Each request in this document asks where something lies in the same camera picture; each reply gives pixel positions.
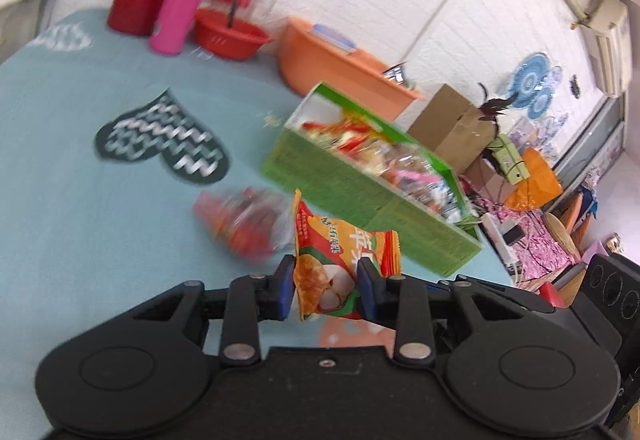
pink cloth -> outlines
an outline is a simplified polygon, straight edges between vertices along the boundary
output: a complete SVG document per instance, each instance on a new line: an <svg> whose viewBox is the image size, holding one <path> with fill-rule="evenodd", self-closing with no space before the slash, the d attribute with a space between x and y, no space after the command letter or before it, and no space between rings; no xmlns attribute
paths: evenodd
<svg viewBox="0 0 640 440"><path fill-rule="evenodd" d="M542 221L542 211L512 211L504 205L494 204L485 198L478 197L476 204L484 207L502 223L507 218L518 222L524 231L524 238L512 247L522 262L524 280L537 279L571 264L574 258L569 256L556 240L553 239L545 223Z"/></svg>

table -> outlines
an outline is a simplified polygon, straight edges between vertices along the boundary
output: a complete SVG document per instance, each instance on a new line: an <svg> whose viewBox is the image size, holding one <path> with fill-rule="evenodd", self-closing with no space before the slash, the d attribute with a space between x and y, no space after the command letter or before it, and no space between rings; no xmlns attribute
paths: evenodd
<svg viewBox="0 0 640 440"><path fill-rule="evenodd" d="M0 440L34 440L49 429L33 375L57 344L184 280L218 288L256 270L213 243L191 207L203 188L274 187L259 173L279 131L265 121L286 120L300 102L273 58L225 62L194 45L162 57L144 38L110 32L105 19L104 10L75 13L0 67ZM98 158L98 129L167 88L230 153L222 181L181 181L159 157ZM411 261L403 268L438 279ZM510 283L489 246L460 273ZM260 324L265 350L386 334L294 314ZM206 352L217 350L219 333L212 323Z"/></svg>

metal screw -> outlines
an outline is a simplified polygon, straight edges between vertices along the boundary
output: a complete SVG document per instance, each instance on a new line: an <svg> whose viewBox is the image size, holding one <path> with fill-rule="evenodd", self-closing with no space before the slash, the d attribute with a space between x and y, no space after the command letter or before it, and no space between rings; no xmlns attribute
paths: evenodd
<svg viewBox="0 0 640 440"><path fill-rule="evenodd" d="M400 355L406 359L426 359L431 355L431 348L423 343L407 343L400 346Z"/></svg>
<svg viewBox="0 0 640 440"><path fill-rule="evenodd" d="M255 348L250 344L234 343L227 346L223 353L227 359L249 360L255 355Z"/></svg>

snack bag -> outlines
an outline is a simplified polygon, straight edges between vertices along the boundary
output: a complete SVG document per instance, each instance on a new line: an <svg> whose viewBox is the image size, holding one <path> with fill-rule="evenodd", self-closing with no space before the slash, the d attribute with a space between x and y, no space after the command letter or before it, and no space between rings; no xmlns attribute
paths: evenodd
<svg viewBox="0 0 640 440"><path fill-rule="evenodd" d="M400 245L394 230L367 232L343 220L313 214L296 190L293 200L300 317L313 313L360 319L355 303L356 268L370 258L384 277L400 274Z"/></svg>
<svg viewBox="0 0 640 440"><path fill-rule="evenodd" d="M196 216L229 250L261 262L289 248L293 234L289 202L279 193L248 187L241 191L203 191L193 205Z"/></svg>

red basket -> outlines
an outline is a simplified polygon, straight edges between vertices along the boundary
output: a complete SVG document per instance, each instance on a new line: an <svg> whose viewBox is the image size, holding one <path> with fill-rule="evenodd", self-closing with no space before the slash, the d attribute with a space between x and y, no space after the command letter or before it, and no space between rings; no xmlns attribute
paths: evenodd
<svg viewBox="0 0 640 440"><path fill-rule="evenodd" d="M227 14L223 12L199 9L194 31L196 42L217 56L244 61L262 45L273 41L273 37L259 26L236 19L233 27L227 28L227 20Z"/></svg>

